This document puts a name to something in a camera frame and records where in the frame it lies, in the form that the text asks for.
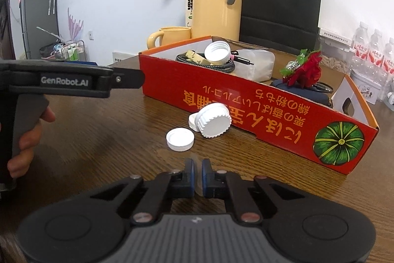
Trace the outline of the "left human hand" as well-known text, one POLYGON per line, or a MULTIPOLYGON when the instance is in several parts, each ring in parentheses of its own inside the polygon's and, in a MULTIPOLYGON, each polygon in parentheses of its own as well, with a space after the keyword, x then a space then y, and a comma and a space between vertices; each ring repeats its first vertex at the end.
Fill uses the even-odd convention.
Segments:
POLYGON ((12 178, 22 177, 29 170, 34 158, 34 148, 39 145, 43 133, 41 120, 48 123, 55 121, 55 114, 50 107, 47 107, 42 113, 35 127, 21 136, 19 140, 20 153, 7 163, 12 178))

